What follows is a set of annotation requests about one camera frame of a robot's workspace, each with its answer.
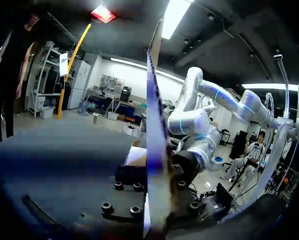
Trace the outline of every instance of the person in black clothing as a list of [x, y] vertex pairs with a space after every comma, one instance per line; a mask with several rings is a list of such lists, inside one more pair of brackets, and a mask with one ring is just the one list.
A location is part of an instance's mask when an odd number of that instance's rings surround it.
[[2, 141], [2, 106], [6, 122], [6, 137], [14, 135], [14, 99], [21, 97], [30, 52], [36, 40], [32, 28], [38, 21], [38, 14], [32, 11], [25, 24], [13, 27], [0, 49], [0, 142]]

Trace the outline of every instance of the ceiling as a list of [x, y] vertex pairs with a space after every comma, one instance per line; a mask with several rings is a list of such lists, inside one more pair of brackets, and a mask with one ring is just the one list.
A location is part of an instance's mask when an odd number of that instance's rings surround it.
[[[155, 26], [164, 16], [169, 0], [36, 0], [49, 3], [54, 15], [79, 38], [90, 12], [106, 6], [117, 16], [107, 24], [93, 23], [83, 42], [83, 50], [104, 56], [118, 56], [146, 62], [146, 50]], [[242, 94], [243, 83], [284, 83], [273, 55], [279, 49], [290, 84], [299, 82], [299, 36], [288, 19], [290, 4], [268, 0], [195, 0], [171, 39], [163, 39], [158, 67], [185, 76], [188, 68], [203, 69], [204, 79]], [[208, 14], [214, 13], [214, 20]], [[65, 34], [56, 36], [60, 44], [72, 47]], [[267, 91], [255, 90], [264, 99]], [[284, 108], [285, 93], [273, 90], [275, 105]], [[291, 107], [297, 109], [297, 94], [291, 93]]]

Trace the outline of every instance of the ceiling light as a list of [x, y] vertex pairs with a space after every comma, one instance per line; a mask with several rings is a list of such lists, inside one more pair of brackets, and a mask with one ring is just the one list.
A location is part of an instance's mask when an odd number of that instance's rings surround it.
[[[254, 83], [254, 84], [242, 84], [245, 89], [276, 89], [285, 90], [285, 84], [283, 83]], [[297, 92], [299, 86], [296, 84], [289, 84], [288, 90]]]
[[130, 62], [130, 61], [125, 61], [125, 60], [116, 59], [116, 58], [111, 58], [111, 60], [114, 61], [114, 62], [119, 62], [119, 63], [122, 63], [122, 64], [128, 64], [128, 65], [132, 65], [132, 66], [135, 66], [135, 67], [139, 67], [141, 69], [148, 69], [147, 66], [140, 65], [140, 64]]
[[[117, 58], [110, 58], [112, 61], [114, 61], [114, 62], [119, 62], [119, 63], [122, 63], [122, 64], [128, 64], [128, 65], [132, 65], [132, 66], [135, 66], [135, 67], [139, 67], [139, 68], [141, 68], [141, 69], [148, 69], [146, 66], [144, 66], [144, 65], [141, 65], [141, 64], [137, 64], [137, 63], [134, 63], [134, 62], [130, 62], [130, 61], [125, 61], [125, 60], [121, 60], [121, 59], [117, 59]], [[174, 79], [174, 80], [176, 80], [176, 81], [179, 81], [179, 82], [181, 82], [181, 83], [184, 83], [184, 80], [183, 79], [180, 79], [180, 78], [178, 78], [178, 77], [176, 77], [176, 76], [173, 76], [173, 75], [171, 75], [171, 74], [168, 74], [168, 73], [166, 73], [166, 72], [163, 72], [163, 71], [160, 71], [160, 70], [156, 70], [156, 73], [157, 74], [161, 74], [161, 75], [164, 75], [164, 76], [166, 76], [166, 77], [168, 77], [168, 78], [171, 78], [171, 79]]]
[[162, 38], [171, 39], [175, 29], [194, 0], [170, 0], [164, 15]]
[[209, 13], [207, 16], [208, 16], [208, 19], [209, 19], [209, 20], [211, 20], [211, 21], [214, 20], [214, 15], [213, 15], [213, 14]]
[[111, 13], [106, 7], [99, 5], [94, 9], [91, 14], [101, 20], [103, 23], [107, 24], [109, 21], [113, 20], [115, 15]]

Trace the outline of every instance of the hand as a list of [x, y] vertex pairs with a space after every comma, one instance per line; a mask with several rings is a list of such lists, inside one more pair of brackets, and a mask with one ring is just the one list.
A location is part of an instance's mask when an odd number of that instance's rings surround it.
[[16, 98], [19, 99], [22, 95], [22, 84], [19, 83], [16, 89]]

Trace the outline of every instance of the refrigerator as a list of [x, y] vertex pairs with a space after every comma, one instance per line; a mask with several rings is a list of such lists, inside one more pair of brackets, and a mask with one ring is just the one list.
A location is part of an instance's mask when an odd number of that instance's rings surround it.
[[76, 109], [79, 107], [90, 69], [91, 66], [82, 60], [75, 62], [75, 75], [71, 84], [68, 109]]

